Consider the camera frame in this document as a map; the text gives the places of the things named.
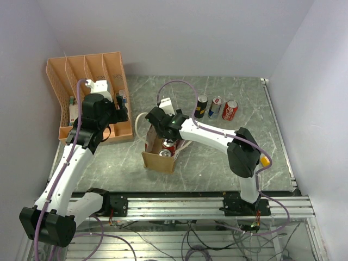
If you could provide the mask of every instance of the black can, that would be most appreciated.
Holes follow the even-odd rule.
[[[199,94],[198,95],[198,102],[197,107],[195,111],[195,117],[197,119],[203,118],[204,113],[206,112],[206,107],[208,104],[208,97],[205,94]]]

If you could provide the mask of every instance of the red coca-cola can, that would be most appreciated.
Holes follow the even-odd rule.
[[[176,141],[165,139],[162,142],[162,148],[166,149],[166,150],[169,150],[170,153],[173,156],[175,154],[175,150],[176,150]]]
[[[222,112],[222,118],[226,121],[232,121],[235,112],[238,110],[238,103],[235,100],[229,100],[226,102]]]

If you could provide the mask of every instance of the soda can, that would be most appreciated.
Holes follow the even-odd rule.
[[[169,150],[170,153],[174,155],[176,150],[176,141],[165,139],[162,142],[162,148]]]
[[[235,112],[238,110],[238,103],[235,100],[229,100],[226,102],[222,112],[222,118],[226,121],[232,121]]]
[[[216,119],[220,112],[221,105],[222,105],[222,98],[220,96],[214,97],[210,105],[208,116],[212,119]]]
[[[160,150],[158,155],[163,156],[163,157],[170,157],[171,153],[169,150],[167,150],[166,148],[163,150]]]
[[[208,104],[208,97],[205,94],[198,95],[197,107],[195,111],[195,117],[197,119],[203,118],[204,112],[206,111],[206,107]]]

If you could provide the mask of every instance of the orange shelf organizer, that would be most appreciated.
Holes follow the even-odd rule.
[[[127,122],[110,124],[111,134],[108,142],[129,140],[133,138],[131,105],[129,91],[123,69],[120,52],[80,55],[71,57],[50,58],[47,61],[46,73],[61,107],[61,118],[58,139],[66,141],[72,126],[69,122],[69,99],[77,97],[77,81],[80,79],[107,80],[112,88],[111,95],[115,98],[120,90],[125,90],[128,102]],[[81,85],[80,100],[90,93],[90,89]],[[104,131],[104,138],[109,136],[109,130]]]

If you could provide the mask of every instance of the energy drink can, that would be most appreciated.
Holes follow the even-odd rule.
[[[229,100],[223,109],[222,118],[226,121],[232,121],[237,110],[238,103],[235,100]]]
[[[159,151],[158,155],[163,156],[163,157],[170,157],[171,153],[169,150],[163,149],[163,150]]]
[[[220,96],[214,97],[212,100],[212,104],[210,105],[208,116],[212,119],[216,119],[220,112],[221,105],[222,105],[222,98]]]
[[[197,119],[203,118],[204,112],[206,111],[206,107],[208,104],[208,97],[205,94],[198,95],[197,107],[195,111],[195,117]]]

